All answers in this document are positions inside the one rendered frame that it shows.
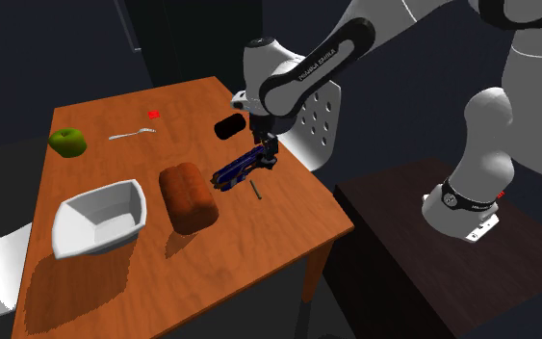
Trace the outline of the white chair with holes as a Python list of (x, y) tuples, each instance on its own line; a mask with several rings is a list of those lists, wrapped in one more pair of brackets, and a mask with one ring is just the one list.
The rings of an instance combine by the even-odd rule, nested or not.
[(321, 168), (331, 157), (341, 106), (341, 87), (329, 81), (311, 94), (297, 121), (278, 140), (309, 170)]

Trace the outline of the green apple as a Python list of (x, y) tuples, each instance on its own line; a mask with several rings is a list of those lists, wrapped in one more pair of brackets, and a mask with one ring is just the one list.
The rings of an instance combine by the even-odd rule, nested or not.
[(62, 157), (73, 158), (87, 150), (83, 133), (75, 128), (63, 128), (48, 138), (48, 144)]

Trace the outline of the black cylinder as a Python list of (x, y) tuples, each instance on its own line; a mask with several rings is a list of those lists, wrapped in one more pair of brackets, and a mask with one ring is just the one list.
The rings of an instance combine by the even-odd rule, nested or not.
[(242, 114), (236, 113), (214, 125), (216, 136), (220, 140), (227, 140), (246, 128), (246, 120)]

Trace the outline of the white angular bowl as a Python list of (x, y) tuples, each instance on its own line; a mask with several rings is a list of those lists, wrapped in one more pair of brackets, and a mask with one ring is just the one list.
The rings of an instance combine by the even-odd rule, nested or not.
[(51, 230), (56, 259), (99, 254), (133, 241), (146, 224), (147, 206), (135, 179), (118, 181), (63, 201)]

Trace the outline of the dark robot stand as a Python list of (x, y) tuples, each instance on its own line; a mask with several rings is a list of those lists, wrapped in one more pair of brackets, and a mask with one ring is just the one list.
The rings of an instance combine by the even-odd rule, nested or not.
[(501, 200), (479, 241), (439, 233), (422, 197), (450, 170), (429, 158), (336, 186), (354, 228), (324, 276), (358, 339), (542, 339), (542, 225)]

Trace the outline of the silver spoon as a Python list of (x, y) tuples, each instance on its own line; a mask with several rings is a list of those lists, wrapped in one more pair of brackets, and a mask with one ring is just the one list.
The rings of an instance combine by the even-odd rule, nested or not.
[(140, 133), (145, 133), (145, 132), (156, 133), (157, 131), (155, 129), (152, 129), (152, 128), (141, 128), (136, 132), (127, 133), (127, 134), (113, 135), (113, 136), (109, 137), (109, 141), (116, 140), (116, 139), (121, 139), (121, 138), (125, 138), (125, 137), (130, 137), (130, 136), (135, 136), (135, 135), (138, 135)]

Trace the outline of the brown bread loaf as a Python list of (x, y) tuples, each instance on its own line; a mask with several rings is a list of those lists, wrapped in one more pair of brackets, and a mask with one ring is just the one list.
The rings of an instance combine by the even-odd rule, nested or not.
[(193, 234), (219, 218), (219, 208), (195, 164), (186, 162), (162, 170), (159, 186), (169, 220), (178, 234)]

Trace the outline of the wooden table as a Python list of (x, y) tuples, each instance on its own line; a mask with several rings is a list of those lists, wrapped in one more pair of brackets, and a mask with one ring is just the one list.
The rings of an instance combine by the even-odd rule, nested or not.
[[(309, 257), (297, 286), (309, 299), (332, 243), (352, 223), (332, 193), (289, 151), (227, 192), (214, 192), (219, 219), (196, 234), (174, 232), (160, 172), (191, 162), (205, 178), (251, 146), (243, 132), (218, 139), (230, 91), (208, 77), (57, 108), (53, 129), (83, 132), (87, 151), (45, 155), (12, 339), (150, 339), (170, 332), (245, 288)], [(150, 119), (148, 113), (160, 116)], [(141, 128), (156, 133), (109, 141)], [(58, 260), (51, 228), (60, 203), (125, 179), (144, 191), (139, 237), (101, 255)], [(262, 195), (258, 199), (249, 180)]]

